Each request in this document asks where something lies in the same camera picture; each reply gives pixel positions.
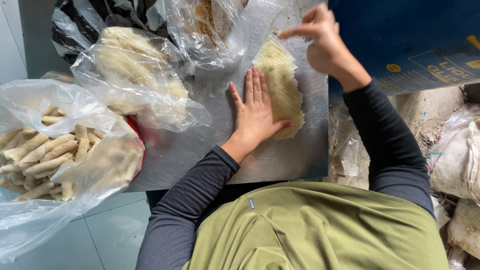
black sleeve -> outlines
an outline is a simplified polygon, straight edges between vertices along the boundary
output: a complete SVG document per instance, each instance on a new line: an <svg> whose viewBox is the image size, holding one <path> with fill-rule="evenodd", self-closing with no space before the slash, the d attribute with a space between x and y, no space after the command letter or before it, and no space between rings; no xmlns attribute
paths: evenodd
<svg viewBox="0 0 480 270"><path fill-rule="evenodd" d="M192 257L194 221L239 169L215 146L173 185L152 211L135 269L181 269Z"/></svg>
<svg viewBox="0 0 480 270"><path fill-rule="evenodd" d="M425 158L378 83L372 80L343 99L370 156L370 190L410 201L435 218Z"/></svg>

blue barrel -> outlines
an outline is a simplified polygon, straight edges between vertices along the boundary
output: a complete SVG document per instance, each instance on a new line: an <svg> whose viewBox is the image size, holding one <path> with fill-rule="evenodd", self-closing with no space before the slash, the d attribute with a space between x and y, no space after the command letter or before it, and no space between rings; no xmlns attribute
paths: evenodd
<svg viewBox="0 0 480 270"><path fill-rule="evenodd" d="M352 54L389 95L480 82L480 0L329 0ZM329 97L342 86L329 79Z"/></svg>

left hand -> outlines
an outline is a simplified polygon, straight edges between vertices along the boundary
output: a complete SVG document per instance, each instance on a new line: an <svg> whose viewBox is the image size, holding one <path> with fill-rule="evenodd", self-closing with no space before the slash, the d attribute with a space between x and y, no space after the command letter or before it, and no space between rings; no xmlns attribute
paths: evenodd
<svg viewBox="0 0 480 270"><path fill-rule="evenodd" d="M272 104L264 74L257 67L247 70L245 76L245 103L233 82L228 84L237 108L236 128L222 148L238 163L242 162L257 146L278 131L295 126L291 120L273 123Z"/></svg>

metal table surface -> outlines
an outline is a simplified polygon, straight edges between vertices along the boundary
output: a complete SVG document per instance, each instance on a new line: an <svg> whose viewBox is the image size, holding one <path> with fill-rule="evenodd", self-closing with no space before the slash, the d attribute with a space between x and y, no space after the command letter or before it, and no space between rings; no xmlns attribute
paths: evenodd
<svg viewBox="0 0 480 270"><path fill-rule="evenodd" d="M219 71L197 68L193 99L212 115L211 126L190 127L174 133L139 126L145 144L142 171L127 192L168 189L215 144L222 145L235 130L235 105L228 90L232 81L242 92L245 71L268 34L301 23L311 0L250 0L245 8L250 21L250 44L243 60ZM307 44L300 37L280 41L295 57L295 78L303 93L305 124L293 139L268 140L242 163L229 184L305 179L328 175L328 82L306 60Z"/></svg>

green apron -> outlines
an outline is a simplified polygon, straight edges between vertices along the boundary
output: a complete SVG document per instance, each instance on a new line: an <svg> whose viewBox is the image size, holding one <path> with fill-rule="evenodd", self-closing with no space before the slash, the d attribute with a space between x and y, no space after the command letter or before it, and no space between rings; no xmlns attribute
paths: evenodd
<svg viewBox="0 0 480 270"><path fill-rule="evenodd" d="M350 186L293 182L222 205L197 233L184 270L448 270L431 215Z"/></svg>

